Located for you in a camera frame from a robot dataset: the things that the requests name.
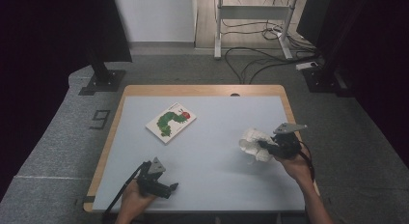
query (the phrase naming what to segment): wall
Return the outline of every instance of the wall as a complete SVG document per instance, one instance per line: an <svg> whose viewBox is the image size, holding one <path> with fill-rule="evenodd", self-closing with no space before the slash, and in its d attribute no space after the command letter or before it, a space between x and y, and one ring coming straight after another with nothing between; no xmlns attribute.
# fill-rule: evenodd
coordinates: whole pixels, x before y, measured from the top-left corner
<svg viewBox="0 0 409 224"><path fill-rule="evenodd" d="M195 0L116 0L128 42L193 42Z"/></svg>

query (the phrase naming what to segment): green caterpillar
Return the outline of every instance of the green caterpillar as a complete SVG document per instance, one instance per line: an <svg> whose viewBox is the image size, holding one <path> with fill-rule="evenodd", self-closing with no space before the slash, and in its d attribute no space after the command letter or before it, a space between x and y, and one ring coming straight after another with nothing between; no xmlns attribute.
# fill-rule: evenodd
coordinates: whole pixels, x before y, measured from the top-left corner
<svg viewBox="0 0 409 224"><path fill-rule="evenodd" d="M181 112L181 114L177 115L175 112L169 111L159 118L156 124L162 132L162 136L171 136L171 127L168 125L170 121L182 124L190 118L189 113L184 112L183 110L179 110L179 112Z"/></svg>

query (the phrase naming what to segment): children's book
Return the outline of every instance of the children's book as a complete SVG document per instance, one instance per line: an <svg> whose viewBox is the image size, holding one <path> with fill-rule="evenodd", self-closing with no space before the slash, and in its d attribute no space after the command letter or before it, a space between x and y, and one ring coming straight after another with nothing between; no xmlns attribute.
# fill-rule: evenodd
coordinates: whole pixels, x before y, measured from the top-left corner
<svg viewBox="0 0 409 224"><path fill-rule="evenodd" d="M181 104L175 103L156 116L146 127L167 144L194 120L195 114Z"/></svg>

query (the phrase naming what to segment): floor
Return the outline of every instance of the floor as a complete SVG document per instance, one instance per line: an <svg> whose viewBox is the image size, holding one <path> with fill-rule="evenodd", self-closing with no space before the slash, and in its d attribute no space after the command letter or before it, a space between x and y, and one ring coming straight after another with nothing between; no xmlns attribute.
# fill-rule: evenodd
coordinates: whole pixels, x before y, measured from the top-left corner
<svg viewBox="0 0 409 224"><path fill-rule="evenodd" d="M252 6L287 6L291 0L223 0L224 5L252 5ZM216 31L216 14L215 8L218 0L198 0L198 23L196 34L197 48L212 48L214 47L214 35ZM294 14L289 25L289 33L298 41L303 41L296 33L296 28L303 12L306 0L297 0L295 4ZM232 27L234 25L242 25L247 23L258 22L257 24ZM259 32L265 29L266 20L224 20L221 27L222 33L228 32L243 32L252 33ZM281 25L282 20L269 20L268 28L275 25ZM267 35L267 38L275 38L275 35ZM280 48L277 40L267 41L261 33L255 34L238 34L229 33L222 36L222 47L255 47L255 48Z"/></svg>

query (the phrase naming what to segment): metal rack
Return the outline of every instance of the metal rack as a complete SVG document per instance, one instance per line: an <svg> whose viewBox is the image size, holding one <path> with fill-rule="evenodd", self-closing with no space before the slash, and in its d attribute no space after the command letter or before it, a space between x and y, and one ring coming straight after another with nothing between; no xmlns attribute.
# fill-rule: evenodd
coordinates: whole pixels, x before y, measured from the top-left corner
<svg viewBox="0 0 409 224"><path fill-rule="evenodd" d="M286 37L292 14L297 0L291 0L288 6L225 6L223 0L219 0L216 10L217 26L214 42L214 58L220 59L222 52L222 36L220 33L222 19L274 19L283 20L283 32L278 35L280 46L287 59L292 55L289 51L289 41Z"/></svg>

